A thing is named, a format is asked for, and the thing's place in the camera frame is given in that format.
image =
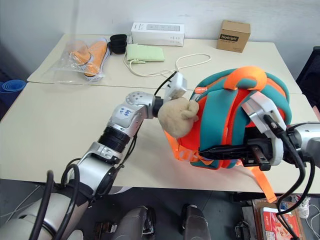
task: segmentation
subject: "plush toy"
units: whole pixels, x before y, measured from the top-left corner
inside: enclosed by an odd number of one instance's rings
[[[187,135],[194,122],[198,121],[198,110],[199,104],[196,101],[179,97],[162,105],[158,119],[163,130],[174,138],[181,138]]]

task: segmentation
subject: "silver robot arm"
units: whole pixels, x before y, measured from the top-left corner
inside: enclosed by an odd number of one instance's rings
[[[242,109],[254,122],[257,129],[265,134],[272,142],[272,166],[279,165],[282,160],[289,160],[282,140],[277,138],[264,120],[265,115],[271,116],[277,124],[287,132],[290,141],[301,158],[312,157],[315,165],[320,168],[320,122],[305,122],[286,126],[274,102],[261,92],[253,94],[242,104]]]
[[[115,166],[121,163],[126,145],[136,135],[144,119],[157,116],[162,104],[163,99],[160,97],[145,92],[132,92],[123,104],[115,108],[102,136],[92,143],[77,164],[80,172],[78,198],[61,239],[68,238],[95,199],[108,194],[119,171]],[[38,239],[50,240],[55,236],[68,209],[73,181],[74,176],[71,175],[66,188],[51,193]],[[29,239],[40,204],[41,199],[0,228],[0,239]]]

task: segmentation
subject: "white cable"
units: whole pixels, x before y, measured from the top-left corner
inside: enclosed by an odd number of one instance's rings
[[[204,56],[209,57],[209,59],[207,59],[205,61],[201,61],[201,62],[195,63],[195,64],[191,64],[191,65],[180,66],[180,67],[178,66],[178,62],[181,59],[185,59],[185,58],[189,58],[189,57],[197,56],[197,55],[204,55]],[[132,63],[134,62],[134,60],[129,61],[129,64],[128,64],[127,61],[126,61],[126,57],[127,57],[127,52],[124,54],[123,63],[130,70],[130,72],[133,73],[134,75],[137,75],[137,76],[140,76],[140,77],[146,77],[146,78],[156,77],[156,76],[164,76],[165,78],[167,78],[168,76],[165,76],[165,74],[173,74],[175,71],[179,72],[180,69],[185,69],[185,68],[189,68],[189,67],[198,66],[198,65],[210,62],[212,60],[212,58],[211,58],[211,56],[209,54],[206,54],[206,53],[194,53],[194,54],[189,54],[189,55],[185,55],[185,56],[179,57],[175,61],[175,69],[162,70],[162,71],[158,71],[158,72],[154,72],[154,73],[142,74],[142,73],[139,73],[139,72],[136,72],[135,70],[133,70]]]
[[[24,202],[32,195],[35,193],[35,191],[37,191],[39,188],[41,187],[41,185],[37,186],[32,192],[30,192],[30,194],[28,196],[26,196],[25,199],[22,200],[22,202],[15,208],[15,210],[11,213],[11,215],[9,216],[9,218],[5,221],[5,224],[7,224],[9,222],[9,220],[12,218],[12,216],[16,213],[16,211],[18,210],[18,208],[24,204]]]
[[[195,63],[195,64],[178,67],[178,62],[179,62],[181,59],[185,59],[185,58],[189,58],[189,57],[197,56],[197,55],[204,55],[204,56],[209,57],[209,59],[208,59],[208,60],[205,60],[205,61],[201,61],[201,62]],[[181,56],[181,57],[179,57],[179,58],[177,59],[177,61],[175,61],[175,71],[179,72],[179,69],[186,69],[186,68],[198,66],[198,65],[201,65],[201,64],[205,64],[205,63],[207,63],[207,62],[210,62],[211,59],[212,59],[211,56],[210,56],[209,54],[206,54],[206,53],[194,53],[194,54],[189,54],[189,55]]]
[[[310,221],[310,224],[308,222],[308,220],[306,219],[306,224],[308,224],[309,228],[312,230],[312,232],[314,233],[314,235],[317,237],[318,240],[320,240],[320,234],[317,233],[312,225],[312,221],[315,219],[315,217],[319,216],[320,215],[320,209],[316,206],[316,205],[313,205],[313,204],[310,204],[310,206],[313,206],[315,207],[317,210],[318,210],[318,213],[316,215],[314,215],[312,218],[311,218],[311,221]]]
[[[25,205],[25,206],[23,206],[23,207],[20,207],[20,208],[19,208],[18,210],[16,210],[16,211],[8,212],[7,214],[1,215],[0,218],[4,218],[4,217],[6,217],[6,216],[8,216],[8,215],[10,215],[10,214],[12,214],[12,213],[15,214],[15,213],[21,211],[22,209],[25,209],[25,208],[31,206],[31,205],[34,204],[34,203],[35,203],[35,201],[32,202],[32,203],[29,203],[29,204],[27,204],[27,205]]]

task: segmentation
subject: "light green cloth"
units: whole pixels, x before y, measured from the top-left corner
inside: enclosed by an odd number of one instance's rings
[[[161,47],[128,44],[126,46],[126,59],[135,64],[164,61],[165,56]]]

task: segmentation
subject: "white wall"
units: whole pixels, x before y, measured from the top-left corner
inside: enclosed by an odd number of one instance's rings
[[[71,31],[77,0],[0,0],[2,46],[27,74]],[[251,23],[274,42],[294,78],[320,45],[320,0],[80,0],[80,34],[129,33],[132,23],[184,23],[187,38],[217,39],[223,19]]]

